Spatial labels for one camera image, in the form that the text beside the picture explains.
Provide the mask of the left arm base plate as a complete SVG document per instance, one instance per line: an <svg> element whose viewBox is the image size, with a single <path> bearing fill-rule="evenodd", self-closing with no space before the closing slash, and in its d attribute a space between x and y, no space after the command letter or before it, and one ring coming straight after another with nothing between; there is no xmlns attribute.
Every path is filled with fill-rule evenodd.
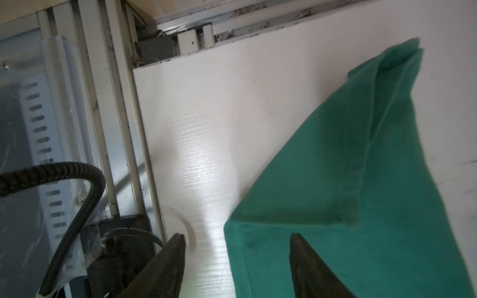
<svg viewBox="0 0 477 298"><path fill-rule="evenodd" d="M134 230L150 232L148 218L134 215L107 219L80 232L88 298L116 297L155 256L153 241Z"/></svg>

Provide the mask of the green trousers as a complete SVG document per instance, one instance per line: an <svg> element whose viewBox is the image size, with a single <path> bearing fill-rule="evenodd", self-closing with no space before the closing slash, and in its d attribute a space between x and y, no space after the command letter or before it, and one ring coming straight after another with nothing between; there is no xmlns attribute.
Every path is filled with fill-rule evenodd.
<svg viewBox="0 0 477 298"><path fill-rule="evenodd" d="M293 298L302 235L357 298L472 298L426 165L411 92L413 38L348 74L263 170L224 226L239 298Z"/></svg>

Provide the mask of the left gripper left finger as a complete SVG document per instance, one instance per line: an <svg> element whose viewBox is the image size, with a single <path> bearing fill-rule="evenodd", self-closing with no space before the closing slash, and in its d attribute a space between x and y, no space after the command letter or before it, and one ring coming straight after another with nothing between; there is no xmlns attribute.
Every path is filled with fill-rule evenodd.
<svg viewBox="0 0 477 298"><path fill-rule="evenodd" d="M139 275L119 294L120 298L177 298L185 272L186 241L176 233Z"/></svg>

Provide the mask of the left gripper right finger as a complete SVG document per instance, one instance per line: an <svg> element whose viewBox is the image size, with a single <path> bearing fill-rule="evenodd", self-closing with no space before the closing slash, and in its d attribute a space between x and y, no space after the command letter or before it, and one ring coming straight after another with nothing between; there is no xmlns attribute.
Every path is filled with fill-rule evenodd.
<svg viewBox="0 0 477 298"><path fill-rule="evenodd" d="M291 235L289 262L296 298L354 298L306 239Z"/></svg>

